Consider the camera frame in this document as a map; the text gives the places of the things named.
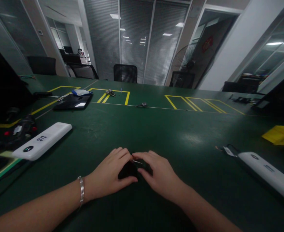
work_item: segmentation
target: left hand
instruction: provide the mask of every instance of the left hand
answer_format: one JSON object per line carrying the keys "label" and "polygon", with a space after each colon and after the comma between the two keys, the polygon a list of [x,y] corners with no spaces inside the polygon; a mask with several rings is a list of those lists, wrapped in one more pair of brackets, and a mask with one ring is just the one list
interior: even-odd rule
{"label": "left hand", "polygon": [[118,179],[118,174],[123,166],[133,157],[127,148],[119,147],[99,164],[99,166],[85,177],[85,202],[116,193],[124,187],[138,182],[133,176]]}

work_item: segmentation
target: bangle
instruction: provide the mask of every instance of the bangle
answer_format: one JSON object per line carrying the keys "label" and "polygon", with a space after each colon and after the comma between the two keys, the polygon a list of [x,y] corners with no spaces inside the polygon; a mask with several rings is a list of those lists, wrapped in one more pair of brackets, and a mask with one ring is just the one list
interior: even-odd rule
{"label": "bangle", "polygon": [[80,185],[81,185],[80,207],[77,210],[77,211],[79,211],[80,208],[82,207],[82,204],[83,204],[83,201],[84,201],[84,182],[83,182],[83,178],[81,176],[79,176],[77,179],[80,180]]}

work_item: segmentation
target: hand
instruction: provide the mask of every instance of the hand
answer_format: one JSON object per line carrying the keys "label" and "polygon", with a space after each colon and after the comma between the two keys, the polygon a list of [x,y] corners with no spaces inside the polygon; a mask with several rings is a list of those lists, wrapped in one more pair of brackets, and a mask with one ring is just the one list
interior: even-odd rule
{"label": "hand", "polygon": [[153,170],[153,176],[151,176],[144,169],[138,169],[151,188],[167,200],[177,204],[188,186],[175,174],[169,161],[153,151],[132,155],[136,159],[143,159]]}
{"label": "hand", "polygon": [[118,179],[123,166],[132,159],[127,148],[119,147],[111,151],[99,166],[85,177],[85,202],[110,195],[131,183],[138,182],[133,176]]}

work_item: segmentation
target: green workbench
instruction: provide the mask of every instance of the green workbench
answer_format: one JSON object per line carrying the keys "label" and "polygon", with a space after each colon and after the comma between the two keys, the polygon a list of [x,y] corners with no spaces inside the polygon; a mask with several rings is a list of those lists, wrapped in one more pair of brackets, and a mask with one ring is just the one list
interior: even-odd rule
{"label": "green workbench", "polygon": [[[41,158],[0,181],[0,215],[89,174],[121,146],[130,152],[153,150],[167,158],[184,182],[242,230],[284,231],[283,199],[241,162],[216,149],[230,143],[253,151],[284,173],[284,148],[261,137],[273,126],[284,125],[283,119],[235,103],[226,92],[57,76],[36,79],[26,80],[31,92],[52,90],[62,96],[80,88],[92,89],[94,95],[82,111],[52,111],[56,99],[48,97],[21,113],[35,112],[39,132],[56,122],[73,129]],[[107,98],[107,89],[118,91],[116,97]],[[149,107],[134,107],[142,102]],[[0,126],[0,134],[5,127]],[[140,177],[138,183],[84,205],[56,229],[90,230],[192,231],[193,225]]]}

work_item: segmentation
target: mesh chair back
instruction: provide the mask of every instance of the mesh chair back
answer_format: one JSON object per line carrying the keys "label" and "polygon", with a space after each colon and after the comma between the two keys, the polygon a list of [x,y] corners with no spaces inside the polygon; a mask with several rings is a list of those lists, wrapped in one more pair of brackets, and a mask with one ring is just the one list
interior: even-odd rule
{"label": "mesh chair back", "polygon": [[75,77],[99,79],[95,68],[91,64],[67,63],[67,65],[70,66]]}
{"label": "mesh chair back", "polygon": [[222,92],[256,93],[258,85],[247,85],[237,82],[225,82]]}
{"label": "mesh chair back", "polygon": [[34,74],[57,75],[55,58],[46,56],[28,56],[27,58]]}
{"label": "mesh chair back", "polygon": [[172,72],[170,87],[179,87],[191,89],[193,87],[195,74],[186,72]]}
{"label": "mesh chair back", "polygon": [[137,83],[138,69],[135,65],[114,65],[114,81]]}

